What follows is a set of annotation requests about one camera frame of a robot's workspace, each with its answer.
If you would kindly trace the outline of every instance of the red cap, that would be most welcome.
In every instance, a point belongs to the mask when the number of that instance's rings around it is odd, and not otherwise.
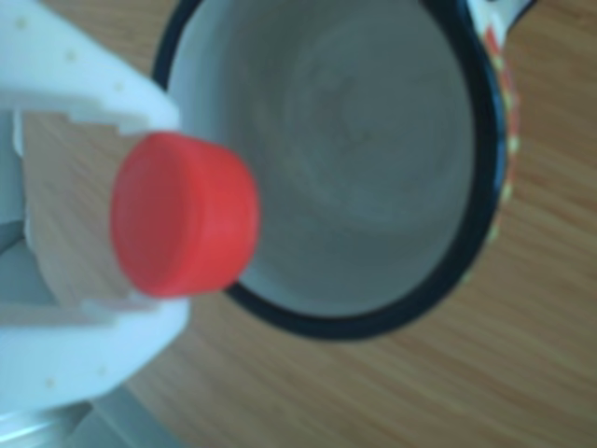
[[[155,297],[232,284],[257,245],[253,178],[232,152],[153,133],[122,164],[110,217],[120,267]]]

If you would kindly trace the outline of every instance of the mug rim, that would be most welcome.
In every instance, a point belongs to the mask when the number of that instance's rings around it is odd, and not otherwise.
[[[168,90],[179,41],[203,0],[181,0],[162,37],[153,78]],[[276,327],[324,340],[359,340],[398,329],[426,314],[466,276],[483,248],[497,212],[507,170],[507,118],[498,76],[468,16],[466,0],[425,0],[423,7],[451,45],[465,76],[475,130],[474,172],[465,213],[449,249],[434,270],[404,297],[351,317],[301,315],[236,283],[227,293]]]

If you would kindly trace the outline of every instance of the white mug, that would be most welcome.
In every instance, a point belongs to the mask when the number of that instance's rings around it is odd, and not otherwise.
[[[257,254],[229,294],[281,328],[363,338],[466,276],[512,191],[502,48],[531,0],[184,0],[155,79],[182,129],[249,164]]]

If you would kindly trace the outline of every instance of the wood grain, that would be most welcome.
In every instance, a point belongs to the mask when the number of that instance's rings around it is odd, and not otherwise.
[[[148,71],[174,0],[52,0]],[[476,275],[407,329],[356,344],[295,338],[222,295],[131,382],[199,447],[597,447],[597,2],[543,0],[508,56],[523,98],[518,183]],[[109,189],[131,140],[26,123],[27,190],[63,302],[120,292]]]

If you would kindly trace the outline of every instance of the white plastic holder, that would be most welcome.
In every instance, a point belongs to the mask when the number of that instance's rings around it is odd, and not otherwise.
[[[0,54],[0,109],[63,112],[122,134],[180,128],[179,110],[159,86],[35,0],[0,0]],[[188,316],[188,298],[155,301],[137,291],[77,309],[0,305],[0,414],[109,392]]]

